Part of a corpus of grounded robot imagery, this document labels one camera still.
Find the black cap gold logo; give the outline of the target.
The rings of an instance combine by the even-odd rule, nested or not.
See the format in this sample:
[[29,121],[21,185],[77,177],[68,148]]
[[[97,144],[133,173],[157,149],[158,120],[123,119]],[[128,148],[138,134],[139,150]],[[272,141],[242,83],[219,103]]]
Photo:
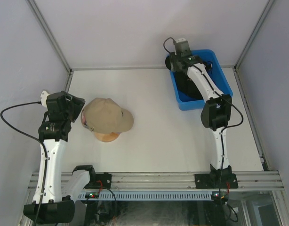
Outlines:
[[180,92],[197,100],[203,99],[195,83],[184,72],[174,73],[174,78]]

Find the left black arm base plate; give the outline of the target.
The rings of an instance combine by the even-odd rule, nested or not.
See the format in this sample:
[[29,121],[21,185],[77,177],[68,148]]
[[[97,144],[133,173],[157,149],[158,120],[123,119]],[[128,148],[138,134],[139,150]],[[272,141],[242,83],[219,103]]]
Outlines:
[[112,174],[110,173],[97,173],[94,176],[90,177],[90,182],[88,183],[88,187],[105,187],[111,188],[112,184]]

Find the pink baseball cap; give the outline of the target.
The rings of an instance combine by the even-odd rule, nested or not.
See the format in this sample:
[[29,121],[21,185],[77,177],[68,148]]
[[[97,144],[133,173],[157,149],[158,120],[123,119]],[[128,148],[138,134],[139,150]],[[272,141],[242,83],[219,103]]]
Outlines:
[[86,120],[85,115],[84,115],[84,111],[82,111],[82,113],[81,113],[81,123],[85,128],[88,127],[87,126],[87,120]]

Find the left aluminium frame post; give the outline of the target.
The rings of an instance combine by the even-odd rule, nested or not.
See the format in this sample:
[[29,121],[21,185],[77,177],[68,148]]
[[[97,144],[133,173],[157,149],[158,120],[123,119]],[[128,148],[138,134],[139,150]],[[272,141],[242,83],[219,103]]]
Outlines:
[[51,44],[53,50],[55,51],[56,55],[58,56],[59,60],[61,61],[63,67],[65,68],[66,72],[68,74],[71,74],[72,69],[68,63],[68,61],[65,58],[65,55],[63,54],[56,38],[54,37],[46,19],[44,18],[40,8],[38,7],[35,0],[26,0],[26,3],[30,7],[32,13],[35,16],[35,19],[39,23],[41,29],[43,30],[45,36],[47,37],[49,43]]

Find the aluminium frame post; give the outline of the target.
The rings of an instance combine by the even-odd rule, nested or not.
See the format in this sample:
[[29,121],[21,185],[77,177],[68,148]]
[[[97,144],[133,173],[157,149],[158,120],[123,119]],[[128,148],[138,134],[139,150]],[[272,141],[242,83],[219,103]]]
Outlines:
[[265,23],[269,13],[271,12],[272,8],[274,7],[276,0],[268,0],[248,41],[246,42],[240,56],[238,57],[238,60],[234,66],[234,69],[237,71],[239,67],[241,66],[243,60],[245,59],[249,49],[251,48],[254,40],[256,39],[257,35],[259,34],[260,29],[262,28],[263,24]]
[[66,72],[68,74],[71,74],[72,69],[68,63],[68,61],[65,58],[65,55],[63,54],[56,38],[54,37],[46,19],[44,18],[40,8],[38,7],[35,0],[26,0],[26,3],[30,7],[32,13],[35,16],[35,19],[39,23],[41,29],[43,30],[45,36],[47,37],[49,43],[51,44],[53,50],[55,51],[56,55],[58,56],[59,60],[61,61],[63,67],[65,68]]

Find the black baseball cap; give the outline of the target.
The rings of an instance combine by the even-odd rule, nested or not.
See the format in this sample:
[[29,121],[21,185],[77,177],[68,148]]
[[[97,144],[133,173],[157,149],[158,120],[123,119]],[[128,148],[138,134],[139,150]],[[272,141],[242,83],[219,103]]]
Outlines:
[[[207,61],[207,62],[202,61],[202,63],[204,64],[205,69],[206,69],[207,71],[212,70],[213,63],[212,63],[211,61]],[[165,59],[165,66],[166,66],[167,69],[169,69],[169,70],[171,71],[171,65],[170,65],[170,59],[169,59],[169,57],[166,57],[166,59]]]

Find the beige baseball cap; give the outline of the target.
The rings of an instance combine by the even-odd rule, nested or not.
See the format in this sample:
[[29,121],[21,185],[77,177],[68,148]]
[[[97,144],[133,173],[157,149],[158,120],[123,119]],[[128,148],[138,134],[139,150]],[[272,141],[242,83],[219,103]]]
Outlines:
[[87,129],[92,132],[122,133],[129,131],[134,125],[131,112],[121,108],[110,98],[95,98],[84,107],[83,111]]

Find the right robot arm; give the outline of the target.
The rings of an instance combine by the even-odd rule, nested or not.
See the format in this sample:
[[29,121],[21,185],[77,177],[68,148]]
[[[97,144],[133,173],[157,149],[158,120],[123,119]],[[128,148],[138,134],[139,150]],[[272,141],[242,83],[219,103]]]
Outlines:
[[173,44],[175,50],[169,55],[170,69],[175,73],[186,74],[196,85],[204,100],[201,122],[209,129],[210,172],[195,175],[196,187],[221,188],[232,178],[226,150],[226,129],[231,117],[232,98],[216,86],[203,61],[192,54],[186,39],[174,40]]

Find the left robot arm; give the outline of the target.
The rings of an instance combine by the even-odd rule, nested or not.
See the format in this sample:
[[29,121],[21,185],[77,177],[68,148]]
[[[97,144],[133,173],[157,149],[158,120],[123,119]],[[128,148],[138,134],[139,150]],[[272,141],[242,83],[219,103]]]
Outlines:
[[38,183],[32,203],[24,206],[24,215],[33,225],[69,223],[75,214],[75,202],[84,187],[93,188],[97,177],[92,165],[77,166],[62,187],[62,161],[71,124],[81,113],[85,100],[64,91],[42,91],[40,103],[47,111],[38,129],[41,160]]

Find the right aluminium frame post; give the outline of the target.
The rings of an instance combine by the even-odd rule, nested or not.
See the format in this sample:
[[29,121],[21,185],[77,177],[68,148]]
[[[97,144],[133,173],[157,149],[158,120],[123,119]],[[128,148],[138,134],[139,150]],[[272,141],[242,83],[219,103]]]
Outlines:
[[238,57],[238,60],[234,66],[234,69],[237,71],[239,67],[241,66],[243,60],[245,59],[249,49],[251,48],[254,40],[256,39],[257,35],[259,34],[260,29],[262,28],[263,24],[265,23],[269,13],[271,12],[272,8],[274,7],[276,0],[268,0],[248,41],[246,42],[240,56]]

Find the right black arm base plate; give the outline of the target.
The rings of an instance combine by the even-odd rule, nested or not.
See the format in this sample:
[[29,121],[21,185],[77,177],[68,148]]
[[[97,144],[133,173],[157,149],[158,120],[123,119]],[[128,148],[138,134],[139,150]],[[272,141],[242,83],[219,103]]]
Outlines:
[[228,185],[230,188],[237,189],[239,188],[238,180],[235,174],[229,175],[216,175],[212,176],[211,173],[207,174],[195,174],[195,186],[197,189],[216,189],[223,188],[227,189]]

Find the blue plastic bin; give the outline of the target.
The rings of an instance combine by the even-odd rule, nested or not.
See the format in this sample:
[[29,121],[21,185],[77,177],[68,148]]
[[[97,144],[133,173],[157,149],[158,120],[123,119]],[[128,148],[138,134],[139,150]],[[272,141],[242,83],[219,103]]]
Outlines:
[[[210,49],[202,49],[202,50],[193,50],[193,55],[198,55],[201,60],[204,62],[211,61],[213,63],[212,70],[207,71],[207,74],[210,76],[212,81],[215,83],[215,85],[225,94],[225,95],[233,95],[233,92],[227,82],[227,79],[220,67],[220,64],[217,60],[217,57],[215,53]],[[176,96],[176,100],[178,102],[178,107],[182,111],[188,111],[188,110],[195,110],[195,109],[202,109],[204,107],[204,100],[197,100],[191,97],[188,97],[184,93],[180,92],[177,89],[175,78],[174,78],[175,72],[170,72],[172,84],[174,87],[174,92]]]

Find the wooden hat stand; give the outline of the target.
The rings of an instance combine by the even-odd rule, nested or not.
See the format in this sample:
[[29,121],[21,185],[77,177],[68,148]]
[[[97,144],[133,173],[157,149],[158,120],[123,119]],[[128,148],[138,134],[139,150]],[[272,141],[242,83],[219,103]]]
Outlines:
[[116,140],[120,136],[120,133],[112,132],[109,134],[103,134],[103,133],[94,132],[94,136],[101,142],[109,143],[109,142]]

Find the aluminium front rail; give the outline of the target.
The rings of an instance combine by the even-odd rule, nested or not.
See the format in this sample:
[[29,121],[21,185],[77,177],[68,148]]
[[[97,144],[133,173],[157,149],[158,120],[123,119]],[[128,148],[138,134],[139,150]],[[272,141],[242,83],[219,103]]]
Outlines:
[[[155,190],[208,190],[198,188],[201,179],[196,178],[196,172],[114,172],[112,177],[103,184],[110,184],[115,191],[155,191]],[[277,171],[247,171],[236,172],[236,178],[223,182],[223,188],[231,191],[277,191],[284,186]]]

